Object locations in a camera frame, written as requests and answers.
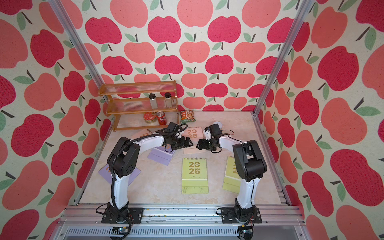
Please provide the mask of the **pink calendar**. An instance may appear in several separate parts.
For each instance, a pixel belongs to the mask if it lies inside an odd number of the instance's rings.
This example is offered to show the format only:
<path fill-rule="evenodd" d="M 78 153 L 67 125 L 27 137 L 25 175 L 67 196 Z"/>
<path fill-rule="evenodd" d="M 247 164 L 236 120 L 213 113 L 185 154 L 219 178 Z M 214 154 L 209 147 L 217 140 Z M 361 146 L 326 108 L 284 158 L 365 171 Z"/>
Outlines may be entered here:
<path fill-rule="evenodd" d="M 189 137 L 194 144 L 191 147 L 184 148 L 183 152 L 185 155 L 191 155 L 191 154 L 198 154 L 198 153 L 205 153 L 206 150 L 199 150 L 197 148 L 197 144 L 200 139 L 204 139 L 205 136 L 203 134 L 203 130 L 201 127 L 188 127 L 182 134 L 185 138 Z"/>
<path fill-rule="evenodd" d="M 149 131 L 148 129 L 144 129 L 144 130 L 141 130 L 135 134 L 133 134 L 130 139 L 137 139 L 137 138 L 141 138 L 141 137 L 145 137 L 145 136 L 148 136 L 148 135 L 151 135 L 152 132 Z"/>

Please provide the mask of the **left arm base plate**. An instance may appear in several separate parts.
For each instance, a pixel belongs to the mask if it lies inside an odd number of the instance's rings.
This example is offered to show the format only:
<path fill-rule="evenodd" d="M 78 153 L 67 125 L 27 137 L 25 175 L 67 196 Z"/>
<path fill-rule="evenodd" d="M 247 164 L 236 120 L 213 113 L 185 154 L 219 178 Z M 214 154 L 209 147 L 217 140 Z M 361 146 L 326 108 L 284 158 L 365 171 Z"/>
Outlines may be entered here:
<path fill-rule="evenodd" d="M 103 224 L 140 224 L 143 217 L 143 208 L 123 208 L 118 212 L 113 206 L 106 208 L 101 223 Z"/>

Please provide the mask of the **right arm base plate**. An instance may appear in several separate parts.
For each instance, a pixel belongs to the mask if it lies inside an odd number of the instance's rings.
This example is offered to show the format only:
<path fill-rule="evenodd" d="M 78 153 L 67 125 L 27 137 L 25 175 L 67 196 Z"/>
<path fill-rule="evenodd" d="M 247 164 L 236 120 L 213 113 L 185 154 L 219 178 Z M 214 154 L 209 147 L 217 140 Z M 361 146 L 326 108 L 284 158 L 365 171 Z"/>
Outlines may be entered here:
<path fill-rule="evenodd" d="M 218 208 L 216 214 L 222 219 L 223 224 L 261 224 L 262 217 L 259 208 L 249 209 Z"/>

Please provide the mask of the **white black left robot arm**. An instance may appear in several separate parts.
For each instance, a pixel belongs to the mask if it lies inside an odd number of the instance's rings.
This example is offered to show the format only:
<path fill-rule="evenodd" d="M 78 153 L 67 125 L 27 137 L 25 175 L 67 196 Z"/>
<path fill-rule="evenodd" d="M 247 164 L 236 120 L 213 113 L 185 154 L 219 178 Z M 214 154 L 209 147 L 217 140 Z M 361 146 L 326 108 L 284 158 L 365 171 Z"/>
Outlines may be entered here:
<path fill-rule="evenodd" d="M 192 141 L 183 137 L 187 124 L 169 123 L 168 127 L 155 131 L 153 134 L 128 139 L 121 137 L 108 157 L 107 163 L 112 176 L 111 199 L 102 214 L 102 223 L 131 224 L 129 219 L 128 186 L 131 173 L 137 165 L 139 156 L 150 149 L 171 146 L 171 150 L 192 147 Z"/>

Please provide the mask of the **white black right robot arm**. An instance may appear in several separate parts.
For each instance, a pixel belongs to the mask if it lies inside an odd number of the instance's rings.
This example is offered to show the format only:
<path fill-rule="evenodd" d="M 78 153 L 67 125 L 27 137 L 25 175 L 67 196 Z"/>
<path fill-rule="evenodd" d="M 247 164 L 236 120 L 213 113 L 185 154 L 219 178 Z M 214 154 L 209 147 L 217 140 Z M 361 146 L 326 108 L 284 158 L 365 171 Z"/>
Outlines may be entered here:
<path fill-rule="evenodd" d="M 217 149 L 231 151 L 235 158 L 236 171 L 241 178 L 234 207 L 218 208 L 217 215 L 222 217 L 223 223 L 262 223 L 260 210 L 255 206 L 255 196 L 258 183 L 268 167 L 258 142 L 234 139 L 229 134 L 224 134 L 219 124 L 206 127 L 204 136 L 198 141 L 197 149 L 208 150 L 213 154 L 218 153 Z"/>

